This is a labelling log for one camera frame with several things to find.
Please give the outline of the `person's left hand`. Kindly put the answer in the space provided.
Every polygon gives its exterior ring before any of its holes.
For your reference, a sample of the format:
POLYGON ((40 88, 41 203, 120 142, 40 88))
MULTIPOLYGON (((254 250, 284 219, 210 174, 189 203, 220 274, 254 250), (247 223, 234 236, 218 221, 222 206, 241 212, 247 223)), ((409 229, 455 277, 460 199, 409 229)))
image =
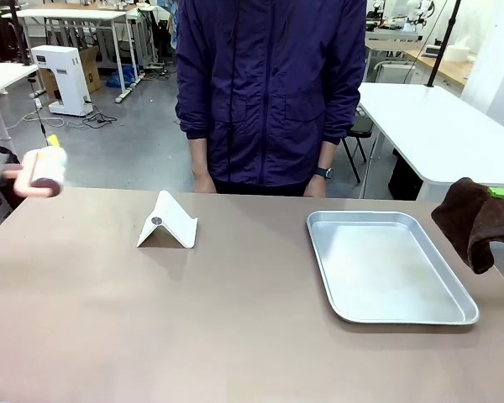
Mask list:
POLYGON ((327 192, 327 179, 314 175, 308 182, 306 189, 303 193, 305 197, 324 198, 327 192))

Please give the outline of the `person's right hand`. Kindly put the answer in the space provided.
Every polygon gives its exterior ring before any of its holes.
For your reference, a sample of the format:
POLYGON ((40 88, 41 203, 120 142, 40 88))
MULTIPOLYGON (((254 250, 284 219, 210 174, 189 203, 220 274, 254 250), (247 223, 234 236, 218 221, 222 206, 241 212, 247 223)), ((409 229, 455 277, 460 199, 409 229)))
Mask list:
POLYGON ((195 193, 216 194, 217 189, 208 169, 193 169, 193 191, 195 193))

